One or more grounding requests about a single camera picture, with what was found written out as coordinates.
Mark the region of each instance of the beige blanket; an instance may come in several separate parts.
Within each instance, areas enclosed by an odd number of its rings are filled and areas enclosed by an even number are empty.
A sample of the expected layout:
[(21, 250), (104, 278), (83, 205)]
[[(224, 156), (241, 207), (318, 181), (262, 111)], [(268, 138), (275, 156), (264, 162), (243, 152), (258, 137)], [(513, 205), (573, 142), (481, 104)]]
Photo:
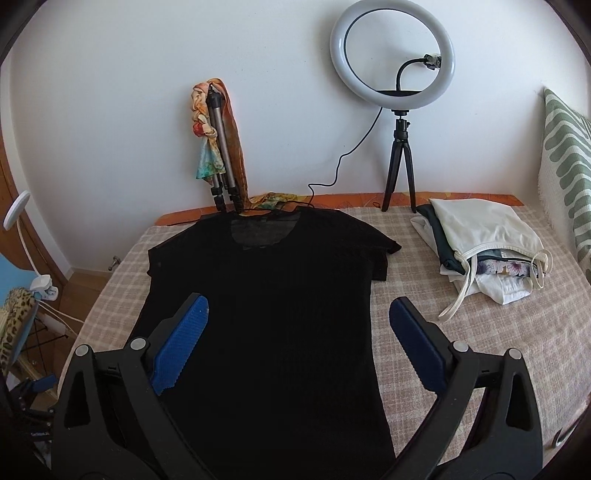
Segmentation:
[[(387, 281), (374, 282), (371, 298), (375, 367), (392, 441), (399, 453), (435, 397), (423, 390), (392, 333), (388, 307), (396, 297), (407, 296), (427, 320), (436, 321), (457, 291), (439, 274), (437, 257), (410, 225), (413, 214), (408, 207), (393, 207), (386, 213), (375, 208), (345, 211), (402, 245), (400, 252), (390, 256)], [(503, 354), (510, 347), (523, 352), (537, 396), (544, 443), (548, 443), (591, 391), (591, 287), (546, 220), (528, 207), (516, 207), (515, 211), (554, 256), (554, 270), (544, 289), (506, 306), (483, 294), (470, 296), (441, 329), (450, 340), (463, 340), (477, 352)], [(95, 351), (102, 351), (124, 345), (150, 287), (145, 273), (148, 249), (187, 227), (153, 226), (144, 233), (98, 298), (74, 348), (88, 343)], [(473, 395), (446, 458), (459, 453), (480, 395), (478, 391)]]

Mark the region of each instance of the metal stand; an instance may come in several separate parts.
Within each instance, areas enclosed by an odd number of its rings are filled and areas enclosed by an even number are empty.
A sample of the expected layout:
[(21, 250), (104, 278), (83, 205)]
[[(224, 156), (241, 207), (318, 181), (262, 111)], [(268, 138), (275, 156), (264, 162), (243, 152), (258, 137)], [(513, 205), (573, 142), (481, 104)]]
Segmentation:
[(408, 110), (393, 110), (399, 118), (396, 120), (396, 130), (394, 131), (394, 143), (392, 144), (392, 154), (390, 155), (390, 168), (388, 170), (388, 181), (386, 182), (386, 191), (384, 193), (384, 202), (382, 211), (386, 212), (390, 206), (390, 198), (396, 188), (398, 172), (400, 171), (400, 162), (404, 153), (404, 161), (407, 167), (408, 189), (410, 191), (410, 208), (414, 213), (417, 211), (417, 198), (414, 189), (413, 155), (408, 144), (408, 126), (410, 122), (403, 117)]
[(244, 205), (242, 204), (242, 198), (240, 197), (240, 191), (238, 190), (238, 185), (236, 184), (234, 172), (232, 170), (232, 163), (230, 162), (226, 130), (224, 129), (222, 119), (222, 94), (215, 91), (213, 85), (209, 85), (206, 103), (209, 110), (211, 126), (217, 130), (217, 146), (220, 149), (224, 167), (226, 169), (225, 174), (217, 174), (213, 176), (213, 199), (216, 203), (217, 209), (220, 212), (225, 212), (226, 204), (223, 199), (223, 187), (226, 187), (226, 190), (230, 195), (230, 200), (234, 204), (234, 209), (237, 212), (241, 212), (244, 210)]

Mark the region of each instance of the dark green fabric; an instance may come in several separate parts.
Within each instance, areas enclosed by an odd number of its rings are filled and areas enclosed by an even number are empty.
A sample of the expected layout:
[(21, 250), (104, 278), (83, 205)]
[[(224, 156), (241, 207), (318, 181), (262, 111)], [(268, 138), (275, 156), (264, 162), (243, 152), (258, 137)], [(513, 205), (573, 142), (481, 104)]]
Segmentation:
[(439, 261), (448, 270), (453, 270), (461, 275), (465, 275), (466, 271), (462, 267), (462, 264), (453, 256), (453, 250), (449, 246), (443, 227), (437, 215), (435, 214), (435, 208), (430, 203), (426, 205), (419, 205), (417, 212), (423, 215), (431, 224), (433, 229), (433, 236), (435, 237), (435, 243), (437, 244), (437, 255)]

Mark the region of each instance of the tripod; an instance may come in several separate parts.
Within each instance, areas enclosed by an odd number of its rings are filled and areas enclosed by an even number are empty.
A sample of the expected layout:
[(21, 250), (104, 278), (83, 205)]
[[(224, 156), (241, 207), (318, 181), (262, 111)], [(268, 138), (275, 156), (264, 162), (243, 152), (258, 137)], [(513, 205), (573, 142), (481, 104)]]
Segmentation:
[(382, 211), (386, 212), (390, 206), (392, 192), (396, 188), (398, 172), (400, 171), (400, 162), (404, 153), (404, 162), (407, 167), (408, 189), (410, 191), (410, 208), (414, 213), (417, 212), (417, 199), (414, 189), (413, 155), (408, 144), (408, 126), (410, 122), (403, 117), (408, 110), (393, 110), (394, 115), (399, 116), (396, 119), (396, 130), (394, 131), (394, 142), (392, 143), (392, 154), (390, 155), (390, 168), (388, 170), (388, 180), (386, 182), (386, 191), (384, 192), (384, 202)]

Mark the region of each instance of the black shirt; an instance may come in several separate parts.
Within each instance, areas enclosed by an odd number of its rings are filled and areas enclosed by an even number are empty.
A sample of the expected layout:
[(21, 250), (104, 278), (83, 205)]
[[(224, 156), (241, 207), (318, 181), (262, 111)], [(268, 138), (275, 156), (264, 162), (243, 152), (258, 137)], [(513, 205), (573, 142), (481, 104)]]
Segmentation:
[(371, 348), (372, 280), (400, 246), (343, 212), (201, 220), (149, 251), (148, 336), (192, 292), (209, 320), (160, 399), (220, 480), (379, 479), (394, 462)]

